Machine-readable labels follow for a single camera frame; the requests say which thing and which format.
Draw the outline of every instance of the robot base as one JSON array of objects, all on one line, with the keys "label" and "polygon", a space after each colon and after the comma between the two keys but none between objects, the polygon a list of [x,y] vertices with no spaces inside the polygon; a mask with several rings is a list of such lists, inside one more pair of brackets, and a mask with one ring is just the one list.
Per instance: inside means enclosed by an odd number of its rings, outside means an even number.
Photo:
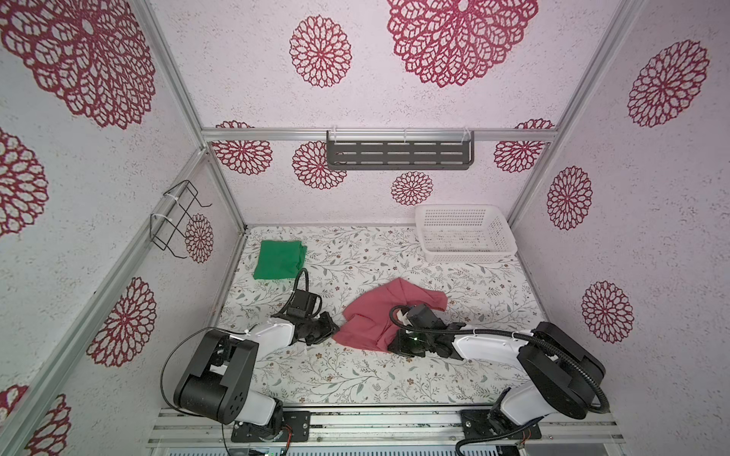
[{"label": "robot base", "polygon": [[[461,427],[464,429],[464,438],[488,438],[504,432],[504,428],[496,429],[500,428],[500,425],[495,423],[493,418],[490,420],[489,412],[489,410],[485,409],[467,409],[459,412],[461,415]],[[530,440],[542,438],[542,433],[538,425],[532,425],[522,432],[514,433],[505,438],[521,441],[527,436],[529,436]]]},{"label": "robot base", "polygon": [[236,423],[231,441],[236,444],[246,444],[249,442],[276,441],[286,442],[289,439],[289,432],[284,428],[288,425],[291,430],[291,441],[308,441],[310,438],[310,417],[312,413],[309,411],[284,411],[282,421],[282,431],[277,436],[269,438],[261,437],[262,426],[252,425],[247,422]]}]

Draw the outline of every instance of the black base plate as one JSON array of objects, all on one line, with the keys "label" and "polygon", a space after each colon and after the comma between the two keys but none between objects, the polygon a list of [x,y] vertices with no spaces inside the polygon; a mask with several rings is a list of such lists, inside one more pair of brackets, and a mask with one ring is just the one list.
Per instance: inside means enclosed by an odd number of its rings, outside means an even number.
[{"label": "black base plate", "polygon": [[[284,411],[283,425],[289,425],[292,429],[291,441],[307,441],[310,438],[310,411]],[[289,439],[289,432],[286,429],[280,433],[277,438],[270,441],[286,442]],[[246,444],[249,442],[262,442],[258,436],[251,436],[247,433],[247,426],[243,425],[238,428],[234,426],[231,434],[231,441],[236,444]]]},{"label": "black base plate", "polygon": [[[495,435],[486,424],[489,410],[462,410],[459,414],[461,415],[461,427],[464,429],[464,438],[485,438]],[[521,431],[505,438],[521,441],[527,436],[530,436],[530,440],[537,440],[542,438],[542,433],[537,425],[532,425],[524,430],[524,434]]]}]

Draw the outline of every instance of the leaf pattern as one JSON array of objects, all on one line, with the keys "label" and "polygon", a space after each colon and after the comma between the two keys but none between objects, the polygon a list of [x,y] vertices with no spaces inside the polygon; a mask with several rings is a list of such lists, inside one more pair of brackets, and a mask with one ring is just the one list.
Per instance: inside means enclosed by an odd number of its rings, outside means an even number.
[{"label": "leaf pattern", "polygon": [[[542,315],[516,258],[495,264],[430,264],[413,227],[307,226],[250,230],[241,263],[220,316],[234,330],[266,321],[286,302],[293,280],[254,280],[263,239],[301,240],[310,291],[339,325],[342,310],[368,290],[397,277],[444,291],[445,322],[484,328],[530,330]],[[332,340],[294,344],[256,363],[251,387],[285,403],[471,403],[489,402],[508,386],[527,380],[512,366],[452,360],[434,354],[403,358],[343,347]]]}]

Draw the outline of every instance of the cable tie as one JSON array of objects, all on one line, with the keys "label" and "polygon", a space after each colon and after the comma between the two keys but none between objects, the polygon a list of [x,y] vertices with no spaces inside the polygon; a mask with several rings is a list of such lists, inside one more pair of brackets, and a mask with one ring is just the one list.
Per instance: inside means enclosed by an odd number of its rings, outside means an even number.
[{"label": "cable tie", "polygon": [[166,215],[163,215],[163,214],[153,214],[153,215],[167,219],[168,222],[172,223],[172,219],[170,217],[167,217]]}]

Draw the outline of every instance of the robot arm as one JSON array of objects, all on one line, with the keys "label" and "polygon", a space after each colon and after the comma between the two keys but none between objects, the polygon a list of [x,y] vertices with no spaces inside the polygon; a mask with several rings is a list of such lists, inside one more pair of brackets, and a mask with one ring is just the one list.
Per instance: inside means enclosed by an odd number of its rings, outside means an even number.
[{"label": "robot arm", "polygon": [[[306,290],[297,289],[302,273]],[[282,403],[249,390],[256,361],[298,341],[319,344],[339,330],[327,312],[320,313],[322,298],[309,292],[308,279],[302,269],[291,297],[266,323],[240,335],[208,331],[175,388],[175,406],[224,425],[250,423],[250,432],[262,438],[276,436],[282,427]]]},{"label": "robot arm", "polygon": [[488,418],[492,434],[509,433],[555,412],[582,420],[589,410],[595,411],[591,402],[596,393],[586,377],[598,388],[605,368],[554,324],[541,322],[529,334],[510,333],[463,323],[446,325],[424,304],[406,309],[399,318],[408,326],[391,315],[401,329],[388,347],[390,351],[407,357],[425,356],[429,351],[442,358],[488,360],[527,373],[530,381],[505,390],[495,402]]}]

